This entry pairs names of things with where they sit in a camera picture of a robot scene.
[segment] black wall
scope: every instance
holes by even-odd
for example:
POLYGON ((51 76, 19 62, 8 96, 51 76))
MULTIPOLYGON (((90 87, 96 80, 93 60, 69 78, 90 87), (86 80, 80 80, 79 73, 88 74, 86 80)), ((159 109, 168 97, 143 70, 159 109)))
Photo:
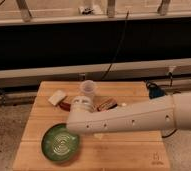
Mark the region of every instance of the black wall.
MULTIPOLYGON (((124 21, 0 27, 0 70, 109 63, 124 21)), ((117 62, 191 58, 191 18, 128 21, 117 62)))

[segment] speckled floor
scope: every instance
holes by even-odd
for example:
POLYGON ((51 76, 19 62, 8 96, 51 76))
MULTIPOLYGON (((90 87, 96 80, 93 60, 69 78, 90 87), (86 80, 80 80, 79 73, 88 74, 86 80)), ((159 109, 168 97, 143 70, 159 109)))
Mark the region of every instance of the speckled floor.
MULTIPOLYGON (((0 107, 0 171, 12 171, 16 151, 32 105, 0 107)), ((191 131, 164 139, 172 171, 191 171, 191 131)))
POLYGON ((12 171, 31 106, 0 107, 0 171, 12 171))

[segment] white cup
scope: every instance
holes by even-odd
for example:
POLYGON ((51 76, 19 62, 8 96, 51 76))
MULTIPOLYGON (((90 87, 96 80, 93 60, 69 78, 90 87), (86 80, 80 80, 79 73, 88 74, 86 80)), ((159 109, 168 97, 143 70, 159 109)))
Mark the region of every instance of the white cup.
POLYGON ((83 81, 80 85, 81 94, 93 100, 96 92, 96 83, 92 80, 83 81))

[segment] wooden cutting board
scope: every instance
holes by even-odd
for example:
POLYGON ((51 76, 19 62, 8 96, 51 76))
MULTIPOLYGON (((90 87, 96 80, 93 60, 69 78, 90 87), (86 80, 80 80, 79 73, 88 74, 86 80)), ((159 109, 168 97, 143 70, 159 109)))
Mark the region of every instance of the wooden cutting board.
MULTIPOLYGON (((55 164, 41 151, 44 133, 53 125, 66 122, 68 112, 53 107, 48 98, 56 91, 68 94, 66 102, 79 95, 79 82, 42 82, 17 156, 14 171, 169 171, 169 161, 160 132, 82 135, 78 153, 67 163, 55 164)), ((109 98, 118 104, 148 100, 144 83, 98 82, 95 105, 109 98)))

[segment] green bowl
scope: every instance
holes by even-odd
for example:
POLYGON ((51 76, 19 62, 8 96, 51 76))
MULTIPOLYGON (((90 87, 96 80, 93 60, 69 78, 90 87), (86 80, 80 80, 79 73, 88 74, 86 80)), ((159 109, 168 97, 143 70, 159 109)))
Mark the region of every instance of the green bowl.
POLYGON ((45 133, 41 142, 42 152, 53 162, 66 162, 77 152, 79 140, 78 135, 67 131, 65 123, 57 124, 45 133))

